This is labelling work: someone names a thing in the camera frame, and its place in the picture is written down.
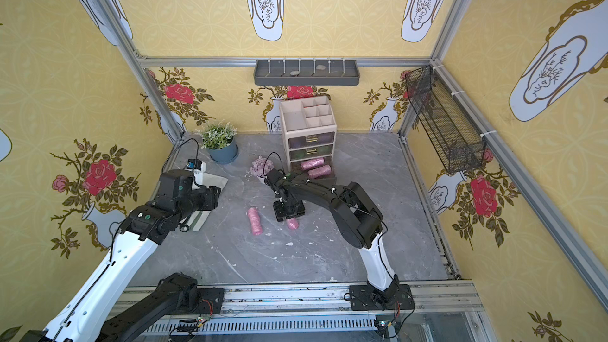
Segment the pink trash bag roll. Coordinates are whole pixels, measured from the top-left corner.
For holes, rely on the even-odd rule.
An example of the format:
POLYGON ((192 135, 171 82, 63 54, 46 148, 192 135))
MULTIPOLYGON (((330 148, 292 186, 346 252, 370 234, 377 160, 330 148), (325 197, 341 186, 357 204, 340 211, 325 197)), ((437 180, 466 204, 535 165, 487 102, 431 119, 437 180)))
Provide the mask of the pink trash bag roll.
POLYGON ((324 158, 313 158, 310 160, 302 161, 300 166, 302 170, 308 171, 311 169, 316 169, 318 167, 324 166, 326 164, 326 160, 324 158))
POLYGON ((264 229, 261 225, 261 217, 256 207, 251 207, 247 211, 247 216, 250 221, 251 231, 254 236, 263 234, 264 229))
POLYGON ((299 221, 297 220, 297 218, 290 218, 286 221, 286 223, 288 228, 292 231, 299 229, 299 221))
POLYGON ((311 169, 307 172, 310 179, 318 179, 320 177, 328 177, 332 174, 332 168, 330 165, 324 165, 316 169, 311 169))

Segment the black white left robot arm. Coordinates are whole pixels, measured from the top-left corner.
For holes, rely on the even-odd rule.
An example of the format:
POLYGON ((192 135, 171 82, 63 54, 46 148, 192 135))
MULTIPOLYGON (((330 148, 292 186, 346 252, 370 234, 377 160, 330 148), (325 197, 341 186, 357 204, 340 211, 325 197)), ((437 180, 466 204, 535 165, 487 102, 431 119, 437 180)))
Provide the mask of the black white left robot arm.
POLYGON ((23 341, 133 341, 163 316, 195 310, 196 279, 174 273, 155 290, 115 317, 109 314, 125 288, 166 237, 195 212, 218 207, 221 190, 199 185, 195 174, 172 169, 159 177, 154 199, 135 208, 120 223, 108 254, 64 309, 23 341))

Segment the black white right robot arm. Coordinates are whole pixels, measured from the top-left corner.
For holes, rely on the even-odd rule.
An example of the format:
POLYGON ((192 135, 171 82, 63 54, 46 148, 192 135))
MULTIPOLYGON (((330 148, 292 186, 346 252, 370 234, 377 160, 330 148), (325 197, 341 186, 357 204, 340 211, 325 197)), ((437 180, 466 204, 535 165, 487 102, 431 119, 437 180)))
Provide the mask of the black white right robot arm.
POLYGON ((306 213, 305 204, 326 209, 343 239, 359 251, 367 272, 367 283, 383 302, 389 302, 399 289, 399 278, 391 267, 384 236, 388 231, 383 214, 363 187, 329 187, 300 174, 286 174, 272 169, 264 183, 274 192, 273 210, 278 222, 297 219, 306 213))

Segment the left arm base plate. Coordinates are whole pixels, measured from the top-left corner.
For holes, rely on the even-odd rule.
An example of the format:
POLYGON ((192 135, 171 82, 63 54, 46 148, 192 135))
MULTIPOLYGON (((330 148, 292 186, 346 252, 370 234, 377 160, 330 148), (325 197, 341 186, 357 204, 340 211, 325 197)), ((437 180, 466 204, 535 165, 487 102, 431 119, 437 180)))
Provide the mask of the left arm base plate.
POLYGON ((170 297, 164 315, 219 315, 225 297, 224 288, 191 288, 170 297))

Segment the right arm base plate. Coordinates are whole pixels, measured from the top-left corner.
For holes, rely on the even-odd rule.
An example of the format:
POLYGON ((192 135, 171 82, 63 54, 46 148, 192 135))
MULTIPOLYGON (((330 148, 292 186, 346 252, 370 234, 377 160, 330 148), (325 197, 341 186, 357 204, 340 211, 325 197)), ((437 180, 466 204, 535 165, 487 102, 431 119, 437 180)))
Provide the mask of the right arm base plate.
POLYGON ((416 308, 410 286, 400 284, 388 298, 370 284, 351 285, 343 295, 343 299, 350 303, 351 310, 414 310, 416 308))

